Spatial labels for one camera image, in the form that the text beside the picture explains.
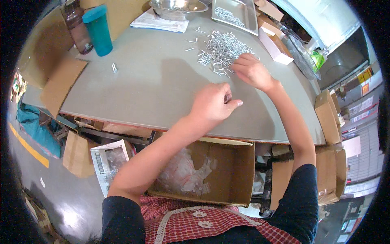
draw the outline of gray table surface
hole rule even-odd
[[[271,75],[280,80],[287,94],[298,107],[315,144],[325,138],[313,109],[319,88],[309,81],[294,62],[274,62],[259,39],[242,30],[217,23],[207,11],[190,21],[187,31],[174,33],[163,30],[128,28],[113,42],[113,50],[98,57],[93,50],[78,58],[89,60],[85,70],[70,90],[61,112],[102,121],[169,129],[191,110],[194,94],[209,82],[228,82],[233,99],[243,100],[221,125],[208,135],[246,139],[259,142],[288,143],[279,114],[263,92],[247,85],[236,75],[230,78],[211,71],[211,66],[197,63],[197,55],[205,49],[212,30],[233,32],[264,63]],[[189,43],[198,37],[198,43]],[[111,64],[118,72],[113,74]],[[29,86],[23,102],[43,107],[40,89]]]

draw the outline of teal lid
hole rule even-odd
[[[91,21],[96,20],[97,18],[103,16],[107,12],[107,6],[106,5],[100,5],[97,6],[90,11],[86,12],[83,15],[83,22],[84,23],[89,23]]]

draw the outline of daisy flower appliqué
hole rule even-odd
[[[202,218],[202,217],[205,217],[207,214],[204,212],[201,212],[201,211],[196,211],[192,215],[194,215],[197,218]]]
[[[210,221],[199,221],[198,225],[203,228],[209,229],[213,226],[213,223],[211,223]]]

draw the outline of orange sign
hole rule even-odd
[[[363,96],[369,91],[368,85],[369,85],[369,83],[367,83],[364,86],[362,86],[362,94],[363,94]]]

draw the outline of hand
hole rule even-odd
[[[278,83],[272,78],[263,63],[250,53],[241,54],[231,65],[231,68],[244,82],[265,93],[272,90]]]
[[[203,135],[223,122],[243,101],[231,100],[224,104],[225,96],[232,97],[228,83],[206,85],[195,97],[188,117],[196,121],[194,125],[202,130]]]

